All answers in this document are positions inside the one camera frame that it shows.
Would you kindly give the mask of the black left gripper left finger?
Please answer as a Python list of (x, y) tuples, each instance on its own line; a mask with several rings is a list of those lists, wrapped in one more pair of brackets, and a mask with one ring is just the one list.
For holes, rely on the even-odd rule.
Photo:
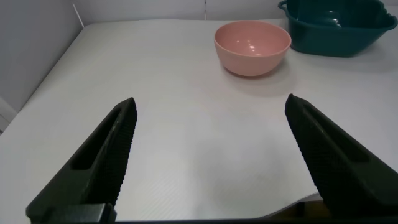
[(27, 206), (32, 221), (114, 221), (137, 122), (136, 103), (118, 103)]

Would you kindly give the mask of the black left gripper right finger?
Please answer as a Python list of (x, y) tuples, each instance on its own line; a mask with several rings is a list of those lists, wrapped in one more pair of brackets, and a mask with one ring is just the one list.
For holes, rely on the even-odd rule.
[(303, 98), (290, 94), (285, 115), (333, 216), (397, 216), (395, 170)]

